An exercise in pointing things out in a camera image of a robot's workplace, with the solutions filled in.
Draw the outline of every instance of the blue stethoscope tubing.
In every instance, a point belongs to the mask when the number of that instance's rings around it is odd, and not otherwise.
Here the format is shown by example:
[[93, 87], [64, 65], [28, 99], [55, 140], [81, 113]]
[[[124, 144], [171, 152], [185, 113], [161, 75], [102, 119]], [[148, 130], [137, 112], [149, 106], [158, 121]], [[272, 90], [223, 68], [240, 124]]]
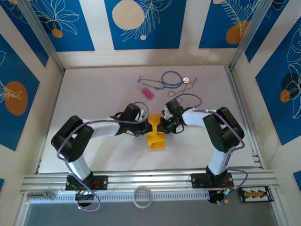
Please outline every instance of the blue stethoscope tubing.
[[[174, 73], [176, 74], [177, 76], [179, 76], [181, 82], [179, 83], [175, 83], [175, 84], [172, 84], [172, 83], [167, 83], [164, 81], [164, 76], [167, 74], [167, 73]], [[163, 89], [176, 89], [176, 88], [179, 88], [182, 84], [183, 84], [183, 78], [182, 76], [178, 73], [178, 72], [175, 72], [175, 71], [167, 71], [167, 72], [164, 72], [162, 77], [161, 77], [161, 83], [163, 84], [162, 87], [155, 87], [155, 89], [157, 90], [163, 90]]]

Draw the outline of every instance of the pink object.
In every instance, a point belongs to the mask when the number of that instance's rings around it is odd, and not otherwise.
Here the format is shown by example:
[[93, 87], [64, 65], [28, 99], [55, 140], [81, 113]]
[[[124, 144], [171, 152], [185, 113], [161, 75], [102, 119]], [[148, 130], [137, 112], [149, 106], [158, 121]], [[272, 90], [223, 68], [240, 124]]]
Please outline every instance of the pink object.
[[137, 88], [149, 99], [152, 100], [155, 95], [147, 88], [145, 87], [142, 82], [137, 83]]

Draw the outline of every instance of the white rubber band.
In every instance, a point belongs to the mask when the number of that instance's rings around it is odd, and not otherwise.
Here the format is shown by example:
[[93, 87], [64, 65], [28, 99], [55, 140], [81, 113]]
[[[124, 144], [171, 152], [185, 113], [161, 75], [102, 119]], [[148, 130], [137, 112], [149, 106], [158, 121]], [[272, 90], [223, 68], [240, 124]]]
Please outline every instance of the white rubber band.
[[[136, 196], [137, 193], [138, 193], [139, 191], [141, 191], [141, 190], [145, 190], [145, 191], [147, 191], [148, 193], [150, 193], [150, 201], [149, 201], [145, 206], [141, 206], [141, 205], [137, 204], [136, 199], [135, 199], [135, 196]], [[148, 208], [148, 207], [151, 205], [151, 203], [152, 203], [153, 200], [154, 200], [154, 196], [153, 196], [151, 190], [150, 190], [148, 187], [146, 187], [146, 186], [139, 186], [139, 187], [137, 187], [137, 188], [134, 190], [134, 198], [133, 198], [133, 202], [134, 202], [134, 204], [135, 204], [136, 207], [138, 207], [138, 208], [140, 208], [140, 209]]]

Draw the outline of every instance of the white table surface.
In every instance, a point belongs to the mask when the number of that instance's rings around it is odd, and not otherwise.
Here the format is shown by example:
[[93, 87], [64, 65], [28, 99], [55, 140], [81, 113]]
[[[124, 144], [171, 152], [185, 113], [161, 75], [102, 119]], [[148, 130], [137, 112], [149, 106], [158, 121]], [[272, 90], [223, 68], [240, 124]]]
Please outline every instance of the white table surface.
[[[174, 70], [182, 77], [198, 78], [188, 92], [199, 95], [203, 104], [198, 109], [229, 108], [242, 125], [231, 88], [222, 65], [213, 66], [158, 66], [158, 67], [112, 67], [67, 69], [56, 103], [54, 116], [44, 148], [39, 173], [67, 172], [56, 151], [50, 144], [51, 138], [72, 116], [82, 119], [103, 119], [121, 112], [129, 103], [143, 101], [151, 114], [158, 114], [171, 98], [171, 89], [155, 90], [154, 99], [148, 100], [135, 87], [139, 76], [160, 80], [161, 75]], [[177, 82], [178, 77], [167, 74], [167, 82]], [[194, 106], [198, 100], [184, 96], [184, 108]], [[186, 126], [181, 134], [165, 135], [166, 148], [150, 149], [144, 136], [96, 137], [90, 140], [84, 158], [92, 171], [158, 170], [204, 168], [210, 162], [213, 145], [205, 128]], [[246, 148], [237, 151], [229, 166], [253, 166], [252, 147], [244, 138]]]

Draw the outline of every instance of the stethoscope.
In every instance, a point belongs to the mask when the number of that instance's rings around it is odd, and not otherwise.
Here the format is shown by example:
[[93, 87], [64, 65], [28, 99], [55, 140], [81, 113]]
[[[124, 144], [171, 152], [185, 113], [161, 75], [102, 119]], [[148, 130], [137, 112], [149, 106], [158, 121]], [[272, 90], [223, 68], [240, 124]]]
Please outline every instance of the stethoscope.
[[[176, 74], [179, 78], [180, 78], [180, 82], [179, 83], [167, 83], [164, 81], [164, 76], [167, 74], [167, 73], [174, 73]], [[185, 77], [185, 78], [182, 78], [182, 76], [178, 73], [178, 72], [175, 72], [175, 71], [167, 71], [167, 72], [164, 72], [163, 75], [161, 76], [161, 80], [152, 80], [152, 79], [143, 79], [142, 78], [142, 75], [140, 76], [138, 82], [140, 82], [141, 80], [144, 80], [144, 81], [152, 81], [152, 82], [157, 82], [157, 83], [160, 83], [161, 86], [160, 87], [156, 87], [156, 86], [151, 86], [147, 83], [144, 83], [144, 82], [141, 82], [142, 84], [146, 85], [146, 86], [149, 86], [151, 88], [154, 88], [154, 89], [157, 89], [157, 90], [163, 90], [163, 89], [176, 89], [176, 88], [179, 88], [183, 83], [184, 84], [188, 84], [190, 82], [189, 78], [188, 77]]]

